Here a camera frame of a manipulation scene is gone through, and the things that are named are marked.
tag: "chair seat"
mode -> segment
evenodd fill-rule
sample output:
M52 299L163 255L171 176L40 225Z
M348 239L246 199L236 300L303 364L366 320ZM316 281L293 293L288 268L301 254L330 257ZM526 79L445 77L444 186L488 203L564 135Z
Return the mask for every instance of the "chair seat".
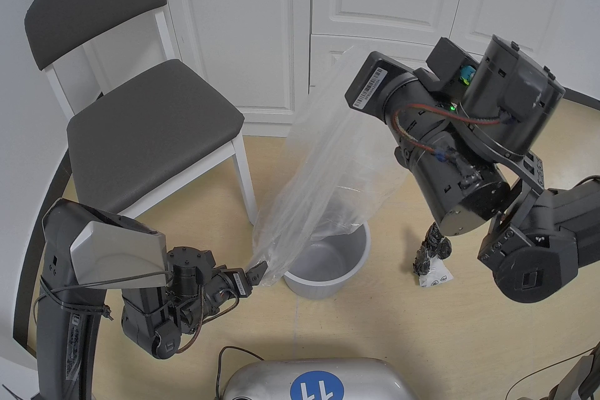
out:
M120 212L239 134L244 116L179 60L117 87L67 126L78 200Z

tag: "light wood floor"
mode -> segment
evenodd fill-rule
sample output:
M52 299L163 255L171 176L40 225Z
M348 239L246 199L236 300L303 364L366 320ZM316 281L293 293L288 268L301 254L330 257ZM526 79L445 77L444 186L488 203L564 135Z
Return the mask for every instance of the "light wood floor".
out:
M284 140L244 141L260 205ZM533 150L544 160L547 187L570 188L600 173L600 112L563 101ZM65 196L74 198L72 185ZM165 233L169 247L211 249L217 263L244 267L251 257L252 227L231 160L139 220ZM166 361L153 359L124 336L118 320L123 301L119 291L109 291L107 303L116 320L102 319L94 395L98 400L213 400L217 354L224 345L237 345L266 359L385 359L421 400L503 399L519 378L598 342L600 264L580 270L544 302L514 303L476 259L484 226L452 241L454 253L446 264L455 279L423 289L411 264L431 222L409 176L370 220L371 256L334 298L302 299L283 281L259 288L234 312L206 325L189 351ZM228 352L223 379L250 360ZM548 395L571 365L523 381L510 398Z

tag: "logo on robot joint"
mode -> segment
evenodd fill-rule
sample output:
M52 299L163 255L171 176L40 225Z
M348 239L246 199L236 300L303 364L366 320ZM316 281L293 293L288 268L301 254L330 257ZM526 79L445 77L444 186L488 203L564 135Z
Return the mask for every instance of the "logo on robot joint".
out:
M297 377L290 389L292 400L342 400L344 385L334 374L316 370Z

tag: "chair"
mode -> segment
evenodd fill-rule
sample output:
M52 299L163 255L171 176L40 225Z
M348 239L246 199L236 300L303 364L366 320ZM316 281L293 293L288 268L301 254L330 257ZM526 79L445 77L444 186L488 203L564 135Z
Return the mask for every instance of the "chair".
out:
M25 31L68 119L72 175L81 203L135 218L199 175L233 157L251 223L256 201L244 116L175 58L167 0L34 0ZM53 62L95 36L154 11L166 61L75 114Z

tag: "transparent trash bag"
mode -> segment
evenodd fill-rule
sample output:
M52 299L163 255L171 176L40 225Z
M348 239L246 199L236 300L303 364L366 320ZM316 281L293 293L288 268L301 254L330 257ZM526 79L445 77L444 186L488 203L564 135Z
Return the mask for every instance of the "transparent trash bag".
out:
M252 234L250 265L269 266L263 286L309 243L355 231L406 178L389 129L344 98L369 53L346 51L296 113Z

